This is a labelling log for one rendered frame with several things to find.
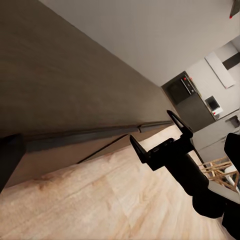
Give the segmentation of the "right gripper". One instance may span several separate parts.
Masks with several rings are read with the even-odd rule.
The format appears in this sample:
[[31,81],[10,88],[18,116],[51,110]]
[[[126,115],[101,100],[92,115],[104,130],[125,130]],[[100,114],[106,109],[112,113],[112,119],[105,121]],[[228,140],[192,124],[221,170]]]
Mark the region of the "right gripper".
[[191,182],[201,171],[189,155],[189,152],[195,150],[192,139],[194,133],[173,111],[168,110],[167,113],[182,132],[178,140],[151,156],[132,135],[129,137],[129,140],[143,164],[148,164],[153,171],[165,166],[182,185]]

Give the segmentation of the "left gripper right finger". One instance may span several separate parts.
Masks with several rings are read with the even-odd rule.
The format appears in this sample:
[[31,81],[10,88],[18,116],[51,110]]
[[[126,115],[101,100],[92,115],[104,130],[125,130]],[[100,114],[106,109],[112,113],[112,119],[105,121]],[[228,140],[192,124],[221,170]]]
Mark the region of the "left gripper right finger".
[[240,135],[229,133],[226,137],[224,151],[240,173]]

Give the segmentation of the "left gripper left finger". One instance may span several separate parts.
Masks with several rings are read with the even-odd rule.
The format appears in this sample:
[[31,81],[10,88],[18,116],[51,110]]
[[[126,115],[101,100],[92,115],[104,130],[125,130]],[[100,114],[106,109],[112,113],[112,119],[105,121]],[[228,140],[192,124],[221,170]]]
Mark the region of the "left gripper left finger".
[[0,138],[0,193],[25,153],[26,144],[21,133]]

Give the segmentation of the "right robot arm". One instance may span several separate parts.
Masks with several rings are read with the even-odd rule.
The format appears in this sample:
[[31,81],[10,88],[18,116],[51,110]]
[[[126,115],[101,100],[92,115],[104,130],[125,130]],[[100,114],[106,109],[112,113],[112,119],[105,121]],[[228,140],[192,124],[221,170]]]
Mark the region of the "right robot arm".
[[192,196],[192,205],[197,213],[211,219],[223,216],[222,225],[232,237],[240,240],[240,194],[204,175],[189,155],[195,150],[193,130],[173,111],[168,110],[167,113],[182,135],[178,140],[171,137],[148,152],[131,135],[129,140],[140,161],[153,171],[165,166],[185,192]]

